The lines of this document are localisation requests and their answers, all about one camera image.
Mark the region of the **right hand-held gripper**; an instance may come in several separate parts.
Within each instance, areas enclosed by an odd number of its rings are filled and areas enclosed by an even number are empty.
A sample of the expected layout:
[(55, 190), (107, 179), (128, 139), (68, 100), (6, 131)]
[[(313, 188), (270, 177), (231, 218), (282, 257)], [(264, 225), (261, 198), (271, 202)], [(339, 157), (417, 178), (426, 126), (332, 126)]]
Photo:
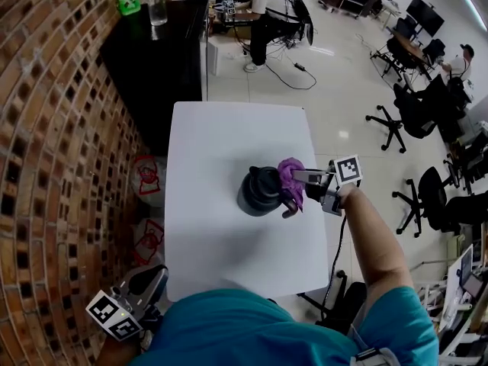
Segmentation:
[(306, 196), (318, 203), (322, 211), (342, 215), (339, 191), (347, 185), (359, 187), (363, 172), (357, 154), (332, 160), (326, 169), (295, 169), (292, 179), (305, 183)]

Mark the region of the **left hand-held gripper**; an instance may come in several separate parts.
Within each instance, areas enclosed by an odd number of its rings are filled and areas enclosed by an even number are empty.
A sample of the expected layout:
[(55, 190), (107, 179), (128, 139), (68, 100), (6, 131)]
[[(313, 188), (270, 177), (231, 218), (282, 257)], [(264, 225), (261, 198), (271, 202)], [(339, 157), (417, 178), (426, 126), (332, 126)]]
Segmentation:
[(100, 290), (85, 308), (106, 334), (122, 342), (139, 332), (155, 332), (162, 322), (157, 306), (168, 280), (164, 265), (134, 268), (109, 292)]

